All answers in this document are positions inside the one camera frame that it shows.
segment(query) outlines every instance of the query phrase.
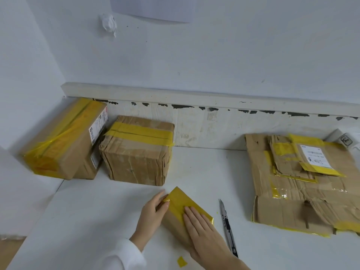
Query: person's right hand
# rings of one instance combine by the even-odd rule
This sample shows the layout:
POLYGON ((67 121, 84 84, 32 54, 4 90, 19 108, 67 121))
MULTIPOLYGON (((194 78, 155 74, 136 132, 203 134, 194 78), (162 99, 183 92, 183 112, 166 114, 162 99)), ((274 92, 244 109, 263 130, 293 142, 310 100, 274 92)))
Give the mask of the person's right hand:
POLYGON ((194 207, 185 207, 185 213, 185 225, 194 244, 190 255, 197 263, 206 270, 249 269, 232 254, 222 236, 205 215, 200 215, 194 207))

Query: table surface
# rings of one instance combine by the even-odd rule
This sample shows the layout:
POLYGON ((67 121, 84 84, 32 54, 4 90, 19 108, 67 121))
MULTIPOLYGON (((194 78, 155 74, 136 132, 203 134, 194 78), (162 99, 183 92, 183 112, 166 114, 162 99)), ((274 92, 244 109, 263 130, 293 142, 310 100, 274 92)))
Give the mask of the table surface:
MULTIPOLYGON (((341 232, 331 238, 250 222, 254 202, 245 151, 173 148, 163 186, 180 187, 214 217, 225 238, 222 199, 239 257, 252 269, 358 269, 360 238, 341 232)), ((96 269, 121 237, 135 230, 141 208, 161 187, 112 181, 103 165, 95 180, 64 181, 7 270, 96 269)), ((147 269, 201 269, 176 239, 160 227, 144 250, 147 269)))

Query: person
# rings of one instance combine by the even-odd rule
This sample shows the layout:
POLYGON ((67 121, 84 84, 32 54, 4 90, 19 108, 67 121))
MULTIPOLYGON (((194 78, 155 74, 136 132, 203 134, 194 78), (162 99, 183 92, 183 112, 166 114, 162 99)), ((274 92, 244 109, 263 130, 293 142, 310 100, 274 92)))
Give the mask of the person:
MULTIPOLYGON (((156 207, 166 197, 160 191, 142 208, 137 227, 129 240, 119 242, 116 250, 103 261, 102 270, 144 269, 146 261, 142 252, 159 228, 169 208, 169 201, 156 207)), ((222 236, 209 219, 191 207, 185 207, 184 222, 193 241, 191 257, 206 270, 250 270, 245 263, 232 254, 222 236)))

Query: wooden floor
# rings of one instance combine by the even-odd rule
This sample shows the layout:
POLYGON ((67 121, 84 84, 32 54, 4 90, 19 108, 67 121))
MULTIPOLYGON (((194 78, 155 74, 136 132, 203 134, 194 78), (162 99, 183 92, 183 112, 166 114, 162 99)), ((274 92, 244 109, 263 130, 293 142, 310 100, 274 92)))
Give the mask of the wooden floor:
POLYGON ((3 240, 0 241, 0 270, 5 270, 20 249, 24 240, 3 240))

